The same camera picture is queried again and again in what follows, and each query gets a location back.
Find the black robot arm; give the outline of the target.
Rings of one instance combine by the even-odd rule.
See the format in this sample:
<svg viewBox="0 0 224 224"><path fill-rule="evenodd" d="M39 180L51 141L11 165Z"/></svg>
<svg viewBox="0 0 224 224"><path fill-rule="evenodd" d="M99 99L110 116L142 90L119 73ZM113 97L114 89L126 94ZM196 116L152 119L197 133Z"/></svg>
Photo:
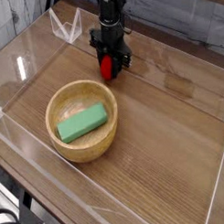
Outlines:
<svg viewBox="0 0 224 224"><path fill-rule="evenodd" d="M97 0L100 29L91 28L90 44L96 49L104 80L117 77L123 67L131 65L132 51L124 41L123 6L126 0Z"/></svg>

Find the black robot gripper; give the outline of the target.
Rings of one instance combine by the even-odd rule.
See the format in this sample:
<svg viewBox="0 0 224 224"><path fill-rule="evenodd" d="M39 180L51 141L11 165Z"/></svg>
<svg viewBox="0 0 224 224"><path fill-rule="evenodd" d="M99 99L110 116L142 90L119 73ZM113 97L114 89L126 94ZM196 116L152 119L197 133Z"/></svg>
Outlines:
<svg viewBox="0 0 224 224"><path fill-rule="evenodd" d="M115 79L122 67L131 66L132 51L124 41L123 22L106 26L101 24L101 28L91 28L90 44L97 51L97 60L102 64L102 58L105 55L112 57L112 78Z"/></svg>

